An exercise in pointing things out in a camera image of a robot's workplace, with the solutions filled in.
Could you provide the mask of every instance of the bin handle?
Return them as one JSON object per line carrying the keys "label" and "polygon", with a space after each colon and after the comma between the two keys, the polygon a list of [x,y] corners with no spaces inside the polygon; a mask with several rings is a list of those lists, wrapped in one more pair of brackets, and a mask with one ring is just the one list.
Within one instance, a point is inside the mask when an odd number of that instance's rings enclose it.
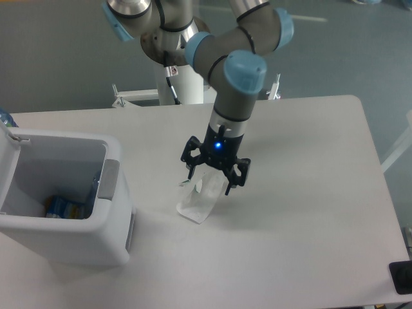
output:
{"label": "bin handle", "polygon": [[112,200],[115,195],[120,162],[113,159],[104,160],[100,184],[98,186],[97,198]]}

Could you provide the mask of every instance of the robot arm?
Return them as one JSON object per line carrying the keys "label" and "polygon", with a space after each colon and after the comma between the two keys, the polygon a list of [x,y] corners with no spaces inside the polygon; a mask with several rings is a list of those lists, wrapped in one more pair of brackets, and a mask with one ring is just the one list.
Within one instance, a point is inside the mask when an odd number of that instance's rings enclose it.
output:
{"label": "robot arm", "polygon": [[[266,62],[256,54],[285,45],[294,32],[287,12],[273,11],[268,1],[230,0],[230,5],[237,28],[220,37],[197,33],[186,46],[187,63],[216,90],[217,97],[204,142],[192,136],[181,157],[190,170],[189,179],[203,163],[222,170],[229,181],[226,195],[231,188],[244,186],[250,167],[250,159],[239,159],[237,154],[267,71]],[[195,149],[200,154],[193,157]]]}
{"label": "robot arm", "polygon": [[[259,55],[282,47],[294,33],[292,18],[283,9],[273,10],[268,0],[229,2],[238,27],[219,37],[202,32],[200,23],[193,26],[191,0],[108,0],[103,6],[118,34],[146,33],[141,43],[152,60],[162,63],[165,57],[153,56],[145,44],[149,39],[161,55],[173,56],[172,64],[190,64],[216,90],[204,142],[192,136],[181,160],[189,179],[200,164],[223,171],[229,180],[226,195],[247,179],[250,159],[239,159],[238,150],[267,71]],[[191,154],[195,149],[198,156]]]}

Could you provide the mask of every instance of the blue bottle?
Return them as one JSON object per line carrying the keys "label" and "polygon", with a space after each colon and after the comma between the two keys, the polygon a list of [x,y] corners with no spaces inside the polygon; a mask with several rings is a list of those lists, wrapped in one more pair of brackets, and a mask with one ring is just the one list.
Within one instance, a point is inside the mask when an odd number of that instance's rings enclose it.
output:
{"label": "blue bottle", "polygon": [[4,123],[6,127],[18,127],[13,117],[2,108],[0,108],[0,121]]}

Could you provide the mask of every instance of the gray floor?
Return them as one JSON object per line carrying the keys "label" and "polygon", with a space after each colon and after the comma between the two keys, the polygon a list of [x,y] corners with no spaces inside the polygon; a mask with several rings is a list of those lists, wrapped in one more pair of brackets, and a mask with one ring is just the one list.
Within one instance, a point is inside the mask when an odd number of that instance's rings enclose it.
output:
{"label": "gray floor", "polygon": [[[235,26],[226,1],[196,8],[215,34]],[[356,95],[379,156],[407,127],[412,109],[412,13],[397,0],[273,0],[295,20],[294,40],[266,57],[269,87],[281,73],[283,98]],[[108,108],[118,89],[155,87],[138,40],[121,43],[101,0],[0,2],[0,106],[10,112]],[[412,150],[386,175],[401,226],[412,225]]]}

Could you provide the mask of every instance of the white plastic bin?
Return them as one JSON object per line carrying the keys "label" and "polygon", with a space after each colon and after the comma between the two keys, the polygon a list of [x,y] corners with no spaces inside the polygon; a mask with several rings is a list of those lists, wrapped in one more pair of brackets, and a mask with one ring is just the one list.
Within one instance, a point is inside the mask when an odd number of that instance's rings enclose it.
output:
{"label": "white plastic bin", "polygon": [[[136,210],[117,139],[0,126],[0,232],[52,261],[126,263]],[[85,202],[99,171],[89,218],[45,218],[50,196]]]}

